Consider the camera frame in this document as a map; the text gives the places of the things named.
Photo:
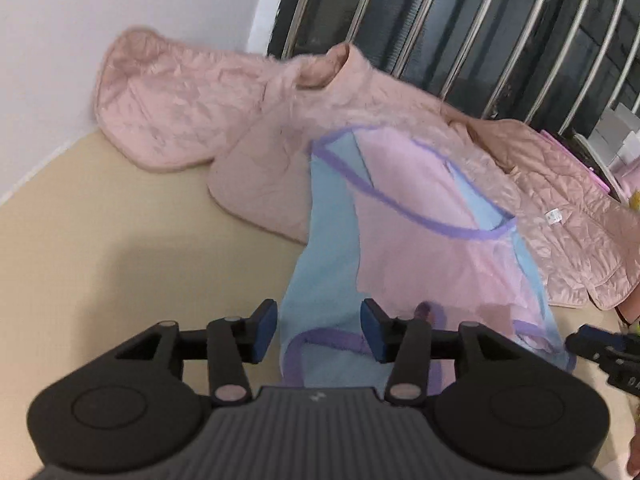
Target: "black robotic base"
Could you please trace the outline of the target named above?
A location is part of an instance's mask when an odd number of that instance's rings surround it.
[[[609,429],[603,400],[487,327],[435,331],[366,300],[369,346],[394,362],[384,400],[277,387],[254,399],[242,362],[261,361],[276,321],[267,300],[202,331],[163,322],[53,384],[28,413],[36,478],[602,478],[591,464]],[[454,359],[457,380],[428,397],[432,358]],[[209,396],[180,380],[184,359],[207,359]]]

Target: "dark glass pane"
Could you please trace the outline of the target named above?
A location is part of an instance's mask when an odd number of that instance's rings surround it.
[[[585,84],[586,77],[598,54],[616,5],[616,0],[590,0],[582,24],[569,50],[558,77],[552,84],[545,102],[540,107],[531,125],[536,129],[559,131],[569,110]],[[606,57],[591,85],[582,105],[578,109],[572,127],[588,136],[604,109],[613,87],[620,75],[620,68],[612,70],[612,60]]]
[[[322,54],[344,41],[359,0],[309,0],[294,54]]]
[[[493,0],[447,101],[478,116],[534,0]],[[482,0],[435,0],[402,76],[433,94],[442,89]]]
[[[377,68],[384,70],[414,0],[371,0],[355,44]]]
[[[614,37],[611,47],[609,48],[609,57],[612,60],[612,64],[615,65],[616,75],[620,74],[620,70],[626,62],[626,57],[631,50],[631,45],[634,41],[636,31],[638,30],[638,21],[640,20],[640,0],[626,0],[625,8],[620,18],[620,25],[618,31]],[[638,64],[638,55],[640,51],[636,53],[636,57],[631,70],[626,77],[626,81],[617,102],[622,103],[630,110],[633,108],[638,92],[640,92],[640,64]]]

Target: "light blue fabric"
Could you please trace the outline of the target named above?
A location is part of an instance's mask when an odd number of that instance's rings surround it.
[[[469,209],[474,215],[478,227],[481,229],[493,229],[500,225],[504,220],[503,213],[489,200],[481,196],[478,191],[469,184],[465,176],[453,167],[449,167],[449,171],[454,176],[456,185],[462,193]],[[527,350],[539,355],[547,361],[555,364],[559,368],[568,370],[572,369],[575,365],[575,361],[572,356],[564,350],[564,341],[558,332],[558,326],[556,325],[556,319],[554,318],[551,309],[549,308],[548,301],[546,300],[545,287],[540,280],[540,274],[538,273],[538,266],[536,265],[533,257],[527,249],[527,245],[519,232],[514,231],[511,234],[511,242],[513,244],[513,251],[520,266],[520,270],[525,275],[529,285],[531,286],[533,293],[540,305],[540,314],[545,323],[544,332],[549,343],[554,348],[559,349],[554,354],[549,354],[541,350],[533,349],[525,342],[517,341]]]
[[[352,135],[332,149],[362,177],[369,179]],[[361,334],[360,304],[367,295],[356,290],[360,237],[353,199],[344,179],[323,161],[311,158],[313,204],[309,244],[300,255],[280,307],[282,355],[291,340],[314,328],[339,328]],[[379,392],[392,365],[370,356],[318,345],[304,345],[305,386],[374,386]]]

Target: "pink object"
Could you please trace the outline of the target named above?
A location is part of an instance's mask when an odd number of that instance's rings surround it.
[[[640,190],[640,158],[636,158],[628,166],[623,166],[614,173],[627,199]]]
[[[222,207],[300,241],[310,142],[350,124],[389,124],[435,147],[518,218],[551,304],[591,297],[613,308],[640,281],[640,217],[605,196],[589,170],[519,121],[470,118],[373,69],[353,45],[276,62],[130,30],[105,58],[95,113],[143,168],[214,159],[209,190]],[[548,225],[556,208],[563,220]]]
[[[581,166],[584,167],[585,170],[589,171],[590,177],[591,179],[598,184],[598,186],[600,186],[602,188],[602,190],[606,193],[609,194],[611,192],[611,188],[609,186],[607,186],[606,182],[604,182],[604,180],[602,180],[599,176],[597,176],[595,173],[593,173],[593,171],[590,168],[587,168],[583,163],[580,162],[580,160],[578,160],[578,158],[572,153],[570,152],[566,147],[564,147],[562,145],[562,142],[559,142],[553,135],[551,135],[549,132],[545,131],[545,130],[541,130],[540,131],[540,135],[542,135],[546,140],[548,140],[552,145],[554,145],[555,147],[559,148],[560,150],[562,150],[565,154],[567,154],[568,156],[570,156],[576,164],[580,164]]]
[[[446,318],[444,325],[430,318],[436,328],[457,330],[463,321],[476,321],[552,351],[544,336],[518,331],[540,330],[544,322],[516,260],[513,218],[480,229],[447,163],[396,130],[360,130],[355,137],[373,187],[394,201],[350,186],[360,231],[358,290],[391,318],[410,319],[415,305],[426,302]],[[443,386],[454,380],[448,363]]]

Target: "white box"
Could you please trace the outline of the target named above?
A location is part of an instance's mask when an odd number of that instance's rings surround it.
[[[629,108],[622,103],[618,103],[616,106],[616,115],[623,121],[631,130],[638,133],[640,131],[640,118],[638,118]]]
[[[613,159],[613,162],[609,164],[609,170],[611,171],[611,173],[616,173],[625,166],[626,164],[622,162],[622,159],[616,155],[616,158]]]
[[[633,128],[626,124],[613,110],[605,108],[594,130],[597,130],[609,147],[616,153]]]
[[[593,130],[588,141],[591,149],[598,154],[603,164],[609,167],[609,165],[615,160],[616,152],[620,147],[614,150],[599,130]]]
[[[625,164],[631,164],[640,156],[640,139],[635,133],[631,132],[626,136],[625,142],[618,150],[618,156]]]

